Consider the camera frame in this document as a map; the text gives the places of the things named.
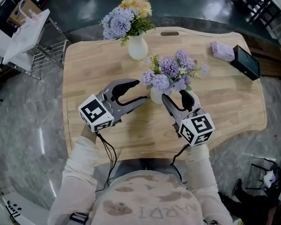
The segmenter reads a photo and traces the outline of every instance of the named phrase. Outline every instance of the black pants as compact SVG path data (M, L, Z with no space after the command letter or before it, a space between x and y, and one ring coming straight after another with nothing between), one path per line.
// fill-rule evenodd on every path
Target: black pants
M239 217L245 225L266 224L269 211L267 196L252 196L243 190L235 191L235 196L241 203L231 198L223 200L223 204L232 215Z

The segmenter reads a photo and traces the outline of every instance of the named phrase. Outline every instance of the white vase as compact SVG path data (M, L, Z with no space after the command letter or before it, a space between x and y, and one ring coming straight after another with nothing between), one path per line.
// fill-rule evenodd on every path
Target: white vase
M142 60L148 53L148 45L142 35L129 38L128 52L135 60Z
M162 94L163 92L160 92L160 90L157 90L156 88L151 88L151 91L150 91L150 97L151 97L151 100L153 102L155 102L156 104L162 104L163 101L162 101Z

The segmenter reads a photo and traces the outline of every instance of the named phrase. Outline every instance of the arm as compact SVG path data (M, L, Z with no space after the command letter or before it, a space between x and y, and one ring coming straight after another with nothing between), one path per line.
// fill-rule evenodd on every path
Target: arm
M221 202L206 144L190 147L185 160L188 189L198 199L204 219L231 225L232 218Z
M95 143L96 134L85 126L62 173L62 185L49 213L49 225L60 224L74 212L89 215L96 199L97 181L92 176L99 149Z

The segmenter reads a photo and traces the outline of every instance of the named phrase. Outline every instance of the black shoe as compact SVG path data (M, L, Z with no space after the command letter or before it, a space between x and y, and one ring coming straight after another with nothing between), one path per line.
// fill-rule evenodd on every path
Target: black shoe
M226 196L224 193L222 192L218 192L220 198L221 198L221 201L223 202L225 199L229 198L228 196Z
M232 190L232 195L234 196L235 191L242 190L243 181L241 179L237 179L234 188Z

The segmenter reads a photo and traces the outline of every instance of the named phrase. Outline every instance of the cardboard box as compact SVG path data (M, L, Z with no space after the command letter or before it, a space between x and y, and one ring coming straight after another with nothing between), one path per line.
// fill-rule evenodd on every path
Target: cardboard box
M29 9L31 9L33 12L35 12L36 14L39 14L42 12L41 9L38 8L37 5L35 5L31 0L24 0L22 2L21 5L21 10L29 17ZM21 25L23 25L25 23L25 21L23 21L24 19L24 15L20 12L19 10L19 4L15 7L15 9L13 10L13 12L10 14L7 23L9 24L14 24L18 27L20 27Z

